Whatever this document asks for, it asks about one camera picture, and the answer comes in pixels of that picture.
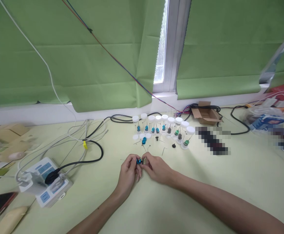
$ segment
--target right hand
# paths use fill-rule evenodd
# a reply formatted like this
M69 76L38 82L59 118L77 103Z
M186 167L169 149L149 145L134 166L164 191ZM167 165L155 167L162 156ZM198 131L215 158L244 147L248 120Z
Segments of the right hand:
M172 182L175 171L161 157L155 157L149 152L146 152L142 156L142 159L144 158L147 158L146 165L140 164L140 166L146 170L153 180L166 185Z

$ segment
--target small blue component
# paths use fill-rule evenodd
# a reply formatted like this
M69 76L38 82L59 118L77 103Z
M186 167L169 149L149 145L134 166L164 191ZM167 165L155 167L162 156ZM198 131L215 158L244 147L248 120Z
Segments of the small blue component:
M137 159L136 164L143 164L144 159Z

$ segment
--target light green table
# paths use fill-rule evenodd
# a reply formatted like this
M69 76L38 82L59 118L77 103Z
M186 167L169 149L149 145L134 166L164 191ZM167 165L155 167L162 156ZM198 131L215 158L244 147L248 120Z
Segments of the light green table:
M221 124L223 130L244 131L244 126L230 115L231 110L223 109L226 117ZM244 110L237 109L239 116ZM200 126L192 117L191 126ZM65 133L72 123L36 126L24 136L39 137L43 145ZM30 205L28 213L17 226L14 234L64 234L95 210L114 190L123 163L130 153L140 156L145 153L140 143L134 145L132 124L107 121L109 130L99 141L104 149L102 160L92 164L78 166L69 174L74 182L66 196L51 208L40 208L34 197L19 194L9 209L21 205ZM184 151L179 145L175 149L172 139L161 136L163 142L152 137L146 142L151 145L149 152L161 156L168 165L186 176L211 184L235 194L242 199L272 214L284 223L284 152L268 144L266 136L253 133L222 138L231 154L211 155L198 135L191 139L189 149ZM77 161L83 152L83 146L75 142L63 144L50 150L46 156L57 165ZM100 149L90 145L86 160L100 157ZM14 165L7 175L14 175ZM16 182L10 178L0 179L0 193L16 188ZM146 172L134 185L129 198L112 215L100 233L233 233L209 211L197 202L167 186L152 181Z

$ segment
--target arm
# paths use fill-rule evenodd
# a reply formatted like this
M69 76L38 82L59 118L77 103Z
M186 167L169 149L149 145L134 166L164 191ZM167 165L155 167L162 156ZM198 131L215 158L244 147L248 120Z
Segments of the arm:
M186 193L237 233L284 234L281 221L245 200L172 170L160 157L145 153L142 158L147 163L141 167L153 180Z
M67 234L98 233L112 214L122 205L131 192L135 174L138 182L142 176L142 169L136 164L140 157L130 154L121 165L118 184L112 194L88 217L71 229Z

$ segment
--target plastic vial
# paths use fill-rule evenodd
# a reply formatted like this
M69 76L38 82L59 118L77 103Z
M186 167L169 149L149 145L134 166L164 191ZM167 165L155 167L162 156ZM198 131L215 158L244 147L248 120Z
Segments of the plastic vial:
M171 138L171 136L173 134L173 127L174 127L174 118L173 117L169 117L168 118L168 124L166 126L166 130L167 130L166 138L167 139Z
M180 118L180 117L176 117L175 118L174 127L173 127L174 133L172 134L172 139L173 140L177 140L178 139L178 135L179 135L179 132L180 132L182 121L183 121L183 119Z
M150 115L148 117L149 131L152 136L155 135L155 116Z
M143 126L143 131L144 133L148 133L148 121L147 121L147 114L143 113L141 114L141 119L142 119L142 126Z
M195 128L193 127L186 128L185 136L183 137L182 144L181 144L181 148L183 150L188 149L188 144L190 143L190 139L194 133L195 133Z
M177 143L178 143L179 145L182 143L182 137L184 137L186 128L187 128L189 125L190 125L189 122L186 122L186 121L183 121L183 122L181 123L181 128L180 128L180 132L179 132L178 139L177 139Z
M161 134L161 116L157 115L155 118L156 118L155 133L156 133L157 136L160 136L160 134Z
M162 119L161 134L163 136L165 136L165 135L167 135L168 116L167 115L163 115L161 117L161 119Z
M135 128L136 134L138 134L138 135L142 133L139 120L140 120L140 118L137 115L134 115L132 117L132 121L134 123L134 128Z

